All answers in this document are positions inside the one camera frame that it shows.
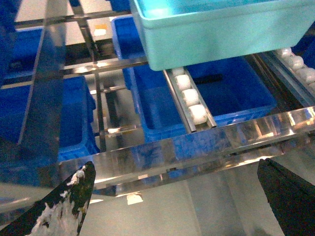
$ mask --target stainless steel frame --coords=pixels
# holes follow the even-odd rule
[[[33,93],[30,98],[29,115],[25,120],[25,132],[21,136],[21,147],[30,149],[34,158],[25,162],[20,168],[26,168],[33,176],[38,178],[40,189],[46,186],[56,186],[86,161],[91,160],[96,167],[95,189],[102,190],[101,194],[108,196],[121,196],[146,188],[152,188],[205,173],[217,172],[257,162],[260,158],[283,155],[287,150],[302,147],[307,143],[314,143],[313,131],[315,130],[315,98],[313,94],[304,88],[294,73],[272,53],[263,53],[259,56],[265,60],[274,73],[292,91],[299,102],[307,108],[275,114],[272,116],[250,120],[234,125],[217,127],[201,132],[161,140],[159,142],[143,144],[140,146],[119,149],[112,152],[103,152],[93,156],[82,157],[62,163],[56,163],[58,156],[59,116],[61,110],[61,86],[64,79],[79,75],[94,74],[97,94],[97,108],[101,111],[101,93],[123,89],[104,88],[99,84],[98,73],[116,69],[129,68],[147,64],[145,57],[137,59],[118,60],[107,63],[97,63],[97,47],[93,42],[91,33],[87,27],[88,19],[107,17],[110,15],[125,14],[114,12],[99,12],[84,14],[80,6],[73,6],[74,16],[64,17],[61,9],[66,9],[65,0],[48,0],[47,20],[45,33],[42,36],[42,47],[37,56],[37,69],[33,80]],[[78,21],[82,34],[85,36],[89,47],[93,64],[84,67],[63,69],[64,60],[64,22]],[[23,22],[18,25],[39,24],[39,22]],[[47,35],[51,34],[56,51],[51,56],[48,53]],[[48,62],[53,59],[53,66]],[[43,93],[40,88],[49,85]],[[47,94],[55,93],[58,98],[53,106],[53,112],[49,99],[43,98]],[[46,103],[37,104],[38,98]],[[45,125],[37,126],[38,114],[45,117]],[[98,112],[100,122],[99,135],[115,135],[116,131],[126,131],[135,127],[117,127],[113,130],[105,130],[103,114]],[[6,157],[11,157],[16,148],[14,144],[0,140],[1,151],[6,149]],[[38,166],[43,154],[50,157],[50,166]],[[11,183],[16,183],[17,167],[8,167],[12,171]],[[185,170],[187,173],[180,178],[170,178],[169,173],[175,170]],[[148,177],[157,177],[155,184],[145,184],[142,180]],[[43,192],[32,191],[28,197],[18,202],[10,202],[0,205],[0,212],[29,206],[34,201],[43,197]]]

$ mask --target metal rail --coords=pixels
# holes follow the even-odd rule
[[[100,153],[62,162],[58,168],[66,178],[82,163],[92,160],[96,168],[95,188],[123,184],[165,174],[168,170],[203,165],[213,161],[238,166],[244,161],[230,155],[305,136],[315,130],[315,107],[299,109],[224,127],[208,129],[159,142]]]
[[[285,61],[279,59],[274,52],[260,53],[258,55],[261,56],[269,68],[304,107],[315,105],[314,92],[308,88],[307,84],[297,78],[294,71],[288,67]]]
[[[110,62],[101,62],[98,64],[81,66],[81,67],[74,67],[70,69],[63,70],[63,78],[72,78],[77,77],[80,75],[90,75],[93,74],[95,71],[97,73],[107,72],[112,70],[119,70],[125,69],[135,66],[141,66],[148,64],[148,60],[146,57],[141,58],[131,58],[131,59],[122,59],[122,60],[115,60]]]
[[[54,173],[59,173],[61,182],[87,161],[93,161],[97,173],[95,189],[104,189],[101,193],[109,196],[121,196],[197,175],[247,165],[261,158],[279,156],[309,143],[315,145],[315,137],[311,133],[314,130],[315,107],[309,107],[52,166],[36,168],[38,160],[33,160],[26,171],[34,178],[37,177],[40,186],[44,187],[47,179],[55,178]],[[14,166],[9,176],[11,183],[19,179],[15,176],[16,168]],[[185,175],[171,178],[170,171],[180,169],[185,169]],[[147,177],[156,177],[155,183],[142,181]],[[25,199],[19,202],[0,205],[0,212],[26,207],[31,204],[31,200],[43,197],[40,191],[32,191],[30,195],[26,194]]]
[[[164,74],[167,85],[170,89],[171,95],[173,97],[173,100],[175,102],[175,105],[177,107],[177,110],[180,114],[180,117],[182,119],[182,122],[184,124],[184,127],[185,127],[187,133],[190,134],[190,133],[193,133],[196,131],[202,131],[202,130],[214,128],[217,126],[217,123],[215,122],[212,114],[210,113],[207,104],[203,100],[195,82],[193,81],[189,71],[186,68],[185,68],[185,74],[188,75],[188,77],[189,77],[191,88],[195,89],[197,91],[198,97],[199,97],[199,102],[206,109],[207,122],[204,124],[195,125],[193,123],[192,117],[188,111],[188,107],[186,106],[186,104],[185,104],[185,102],[181,96],[181,91],[178,89],[178,86],[176,84],[175,77],[173,76],[172,71],[171,70],[164,70],[163,74]]]
[[[60,24],[66,22],[76,22],[79,20],[92,20],[99,19],[105,17],[113,17],[113,16],[122,16],[130,14],[129,11],[100,11],[93,13],[83,13],[83,14],[75,14],[71,16],[61,16],[61,17],[52,17],[50,18],[50,24]],[[38,27],[42,26],[44,23],[44,19],[30,20],[30,21],[17,21],[15,22],[15,28],[23,29],[28,27]]]

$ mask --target metal bar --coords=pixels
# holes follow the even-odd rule
[[[171,92],[171,95],[173,97],[173,100],[175,102],[177,111],[184,124],[186,132],[188,134],[196,132],[197,131],[196,126],[194,125],[192,121],[191,115],[189,114],[189,111],[185,105],[185,102],[183,101],[183,98],[180,96],[180,91],[176,89],[176,84],[171,80],[170,74],[166,70],[163,71],[163,74],[166,79],[168,88]]]
[[[71,1],[70,5],[73,10],[73,13],[76,16],[84,15],[84,11],[80,0]],[[99,59],[99,51],[97,44],[94,42],[91,30],[88,24],[88,21],[85,18],[76,18],[80,31],[83,35],[87,48],[89,50],[93,65],[97,65],[97,60]],[[99,129],[99,139],[100,139],[100,151],[106,151],[106,138],[105,138],[105,125],[104,125],[104,116],[103,116],[103,107],[102,107],[102,98],[101,98],[101,88],[100,88],[100,77],[98,71],[93,71],[94,81],[96,87],[96,103],[97,103],[97,120],[98,120],[98,129]]]
[[[209,128],[214,128],[217,126],[217,123],[215,121],[215,119],[213,118],[212,114],[210,113],[209,111],[209,108],[207,106],[207,104],[205,103],[205,101],[203,100],[200,92],[199,92],[199,89],[197,88],[195,82],[193,81],[192,77],[191,77],[191,74],[189,73],[189,71],[187,70],[187,68],[185,68],[185,73],[189,76],[190,78],[190,84],[191,84],[191,87],[193,89],[195,89],[198,93],[198,97],[199,97],[199,101],[200,101],[200,104],[202,104],[204,106],[204,108],[206,109],[206,112],[207,112],[207,116],[208,116],[208,120],[207,120],[207,124],[208,124],[208,127]]]
[[[133,182],[126,182],[112,187],[107,187],[100,190],[100,194],[112,197],[121,197],[129,193],[138,192],[141,190],[149,189],[152,187],[158,187],[178,181],[190,179],[196,176],[201,176],[209,173],[228,170],[231,168],[244,166],[247,164],[258,162],[260,159],[273,158],[276,156],[285,155],[289,151],[297,150],[298,148],[304,148],[310,143],[308,137],[301,137],[283,143],[277,144],[271,147],[265,147],[261,149],[255,149],[248,153],[242,153],[239,155],[225,156],[222,159],[214,160],[209,163],[199,165],[198,167],[188,167],[184,169],[181,176],[169,177],[169,172],[154,176],[154,184],[143,184],[142,180],[136,180]]]
[[[115,60],[111,62],[102,62],[98,64],[82,66],[77,68],[65,69],[63,70],[63,78],[72,78],[80,75],[90,75],[94,72],[107,72],[112,70],[125,69],[135,66],[141,66],[148,64],[146,57],[141,58],[132,58],[132,59],[123,59],[123,60]]]
[[[46,20],[35,60],[27,111],[20,134],[22,159],[58,159],[60,117],[63,99],[65,25],[50,24],[49,19],[66,14],[66,1],[49,0]]]
[[[106,151],[106,137],[105,137],[105,125],[104,125],[104,115],[102,107],[102,97],[100,89],[100,77],[98,73],[94,74],[94,81],[96,86],[96,101],[97,101],[97,119],[98,119],[98,130],[99,130],[99,144],[100,151]]]
[[[315,107],[259,118],[202,132],[195,132],[159,142],[100,153],[62,162],[61,177],[91,160],[96,168],[96,189],[139,180],[213,161],[230,165],[223,157],[250,152],[255,148],[291,140],[315,130]],[[237,161],[237,166],[244,161]]]
[[[198,175],[247,165],[259,161],[260,158],[281,155],[294,147],[303,147],[307,143],[314,146],[315,137],[310,135],[310,132],[315,130],[314,109],[315,107],[304,108],[159,142],[73,159],[57,165],[39,167],[34,172],[34,178],[36,175],[39,178],[41,176],[50,178],[53,174],[51,170],[56,169],[60,174],[61,182],[78,166],[93,161],[97,173],[96,189],[117,184],[122,186],[136,181],[125,185],[126,187],[120,191],[123,194],[130,190],[155,187],[138,181],[146,177],[162,176],[157,186],[172,182],[166,177],[173,168],[183,169],[198,165],[194,168],[200,170],[196,172]],[[38,160],[33,160],[29,164],[35,169]],[[17,163],[8,169],[9,182],[19,179]],[[42,198],[37,191],[32,191],[29,195],[32,199]]]
[[[71,5],[74,15],[76,16],[84,15],[84,11],[79,0],[76,0],[75,2],[70,1],[70,5]],[[76,17],[76,21],[78,22],[80,31],[83,35],[85,43],[90,52],[92,61],[95,62],[98,60],[99,53],[98,53],[97,45],[95,44],[93,40],[88,21],[85,18],[80,18],[80,17]]]
[[[87,14],[78,14],[78,15],[71,15],[71,16],[62,16],[62,17],[55,17],[50,19],[51,24],[60,24],[66,22],[76,22],[78,20],[92,20],[92,19],[99,19],[105,17],[113,17],[113,16],[122,16],[130,14],[129,11],[100,11],[100,12],[93,12]],[[15,27],[17,29],[28,28],[28,27],[38,27],[42,26],[44,23],[44,19],[37,19],[37,20],[30,20],[30,21],[17,21],[15,22]]]
[[[107,88],[101,89],[100,91],[102,93],[108,93],[108,92],[114,92],[114,91],[119,91],[119,90],[124,90],[124,89],[126,89],[126,86],[113,86],[113,87],[107,87]],[[91,90],[90,94],[95,95],[96,90]]]
[[[313,91],[310,91],[305,83],[299,81],[295,73],[283,60],[279,60],[274,52],[260,53],[259,56],[304,107],[315,105]]]
[[[114,91],[119,91],[119,90],[124,90],[124,89],[126,89],[126,86],[114,86],[114,87],[104,88],[101,92],[109,93],[109,92],[114,92]]]

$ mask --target blue storage box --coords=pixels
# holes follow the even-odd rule
[[[9,67],[15,39],[16,32],[8,31],[0,22],[0,87]]]
[[[22,0],[0,0],[0,6],[6,7],[10,12],[17,13],[21,2]]]
[[[110,1],[113,11],[130,11],[129,0],[107,0]]]
[[[4,83],[6,81],[17,83],[18,78],[22,76],[31,78],[41,33],[42,27],[17,31],[17,39]]]
[[[0,91],[0,136],[18,142],[30,86]],[[91,95],[84,77],[64,81],[59,161],[99,152],[91,128]]]
[[[307,50],[303,54],[303,59],[305,65],[308,67],[315,68],[315,39],[313,42],[308,46]]]
[[[116,18],[112,21],[113,44],[118,59],[144,57],[145,53],[139,34],[130,16]],[[127,89],[131,87],[132,68],[123,69]]]
[[[218,126],[265,116],[276,106],[269,90],[243,57],[187,68],[197,84],[198,78],[222,74],[221,81],[197,85]],[[148,65],[133,70],[134,103],[139,111],[145,142],[185,134],[163,73],[151,70]]]
[[[314,0],[131,0],[152,70],[292,47],[315,20]]]

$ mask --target light blue tray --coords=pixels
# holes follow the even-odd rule
[[[152,70],[291,47],[315,20],[315,0],[131,0],[130,6]]]

